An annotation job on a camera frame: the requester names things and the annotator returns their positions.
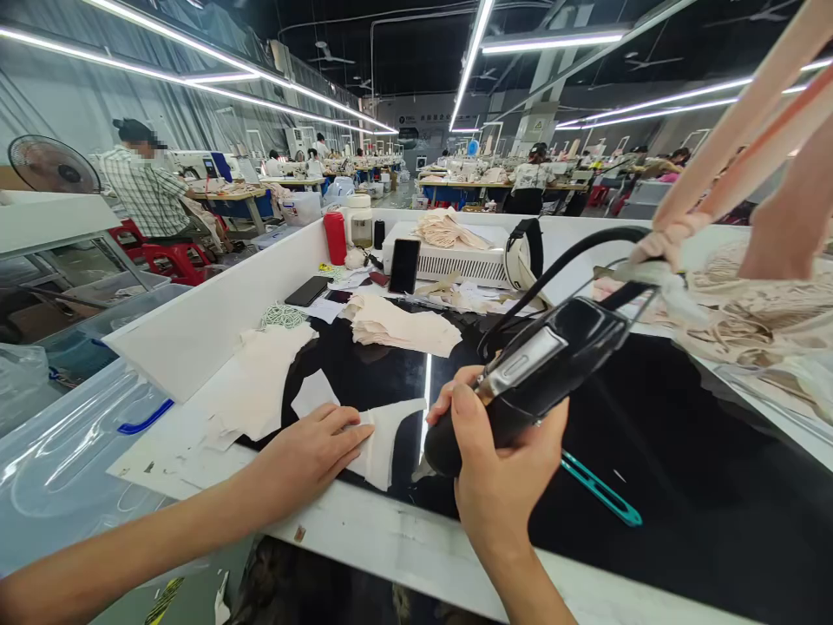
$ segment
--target white electric heater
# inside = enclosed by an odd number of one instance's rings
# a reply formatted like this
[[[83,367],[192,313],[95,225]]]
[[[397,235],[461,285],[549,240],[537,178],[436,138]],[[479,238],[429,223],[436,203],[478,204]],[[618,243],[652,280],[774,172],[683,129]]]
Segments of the white electric heater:
[[[397,239],[414,238],[415,221],[399,221],[384,238],[382,262],[384,272],[390,275],[393,264],[393,247]],[[460,272],[457,282],[470,281],[480,286],[512,288],[503,268],[503,249],[509,233],[499,226],[477,226],[477,234],[488,240],[492,247],[474,249],[461,241],[453,247],[437,247],[421,241],[417,280],[441,280],[453,271]]]

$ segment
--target checkered shirt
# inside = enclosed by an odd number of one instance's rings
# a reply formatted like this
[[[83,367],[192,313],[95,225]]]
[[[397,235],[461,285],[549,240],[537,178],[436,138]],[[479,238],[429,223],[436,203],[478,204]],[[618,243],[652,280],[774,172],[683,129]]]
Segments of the checkered shirt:
[[[188,227],[191,221],[180,204],[188,185],[165,169],[124,146],[101,156],[101,169],[121,204],[146,237],[168,237]]]

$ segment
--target gray curtain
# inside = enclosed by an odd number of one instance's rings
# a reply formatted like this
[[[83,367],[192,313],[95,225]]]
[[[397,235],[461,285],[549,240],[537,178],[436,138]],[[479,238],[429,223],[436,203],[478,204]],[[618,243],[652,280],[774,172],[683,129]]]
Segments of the gray curtain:
[[[184,0],[167,0],[162,6],[174,20],[204,32],[208,39],[273,67],[253,31],[218,5],[197,10]],[[0,16],[179,73],[232,70],[80,0],[7,0],[0,3]],[[299,82],[357,108],[355,97],[341,88],[332,91],[315,70],[296,59],[293,68]],[[282,89],[268,82],[222,88],[285,101]],[[301,100],[306,110],[339,117],[321,102]],[[147,123],[172,148],[224,152],[233,151],[232,143],[237,141],[254,147],[247,141],[246,130],[251,129],[260,132],[266,151],[276,148],[285,153],[284,129],[302,122],[277,111],[0,40],[1,163],[8,160],[5,147],[12,139],[27,134],[56,138],[83,155],[100,153],[117,143],[112,120],[121,117]],[[321,126],[328,139],[337,140],[340,133],[331,130],[337,127]]]

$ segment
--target teal tool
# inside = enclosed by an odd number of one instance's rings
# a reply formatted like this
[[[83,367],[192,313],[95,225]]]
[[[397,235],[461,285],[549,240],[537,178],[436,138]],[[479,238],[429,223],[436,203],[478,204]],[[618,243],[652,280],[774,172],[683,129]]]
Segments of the teal tool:
[[[561,466],[567,472],[581,482],[586,489],[596,495],[616,516],[618,516],[628,527],[639,527],[642,524],[642,516],[627,501],[622,499],[607,484],[597,478],[584,464],[580,463],[575,456],[566,451],[561,452]]]

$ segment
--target blue handle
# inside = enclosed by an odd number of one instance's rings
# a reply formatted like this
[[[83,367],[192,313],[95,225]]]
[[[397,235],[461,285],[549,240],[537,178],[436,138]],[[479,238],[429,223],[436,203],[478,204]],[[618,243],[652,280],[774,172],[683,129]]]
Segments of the blue handle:
[[[142,421],[140,424],[121,424],[118,427],[118,431],[121,434],[127,434],[130,436],[131,434],[138,434],[141,431],[145,431],[151,425],[156,423],[156,421],[165,414],[170,407],[174,405],[174,401],[172,399],[166,399],[165,402],[156,409],[156,411],[147,419]]]
[[[561,452],[561,466],[567,472],[581,482],[586,489],[592,492],[605,504],[616,516],[618,516],[628,527],[639,527],[642,524],[642,516],[627,501],[622,499],[607,484],[597,478],[584,464],[580,463],[575,456]]]

